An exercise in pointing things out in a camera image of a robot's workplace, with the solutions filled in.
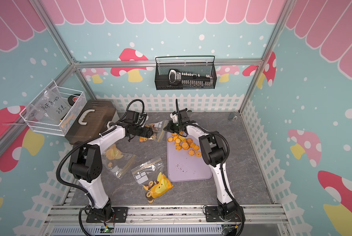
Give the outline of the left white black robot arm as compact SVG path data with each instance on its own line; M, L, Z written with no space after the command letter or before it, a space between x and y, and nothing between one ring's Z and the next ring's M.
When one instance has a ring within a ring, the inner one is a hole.
M60 161L56 177L60 184L81 190L89 199L85 207L88 216L98 221L107 222L114 217L111 200L106 194L102 181L102 154L115 142L128 137L150 138L153 130L145 126L147 114L145 104L141 99L132 100L121 119L108 123L107 129L84 142L77 142L72 150ZM61 169L70 160L68 170L79 181L77 184L62 179Z

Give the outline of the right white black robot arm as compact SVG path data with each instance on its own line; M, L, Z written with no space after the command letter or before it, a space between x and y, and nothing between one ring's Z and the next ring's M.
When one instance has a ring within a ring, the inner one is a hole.
M183 132L198 139L202 159L209 166L214 178L219 216L224 221L237 216L243 226L245 223L244 210L233 196L226 173L226 161L230 154L228 141L219 132L208 131L192 121L188 116L188 109L181 110L177 99L175 104L176 110L170 115L171 121L164 130L177 134Z

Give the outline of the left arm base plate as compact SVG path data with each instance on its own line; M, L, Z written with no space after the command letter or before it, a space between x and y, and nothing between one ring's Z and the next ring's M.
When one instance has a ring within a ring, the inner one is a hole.
M87 223L125 223L128 216L128 207L93 208L88 211Z

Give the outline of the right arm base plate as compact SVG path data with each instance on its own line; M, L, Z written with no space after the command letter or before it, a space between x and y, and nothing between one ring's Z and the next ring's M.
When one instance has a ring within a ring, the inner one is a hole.
M221 206L203 206L203 214L205 215L206 222L245 222L245 216L240 210L230 211L224 210Z

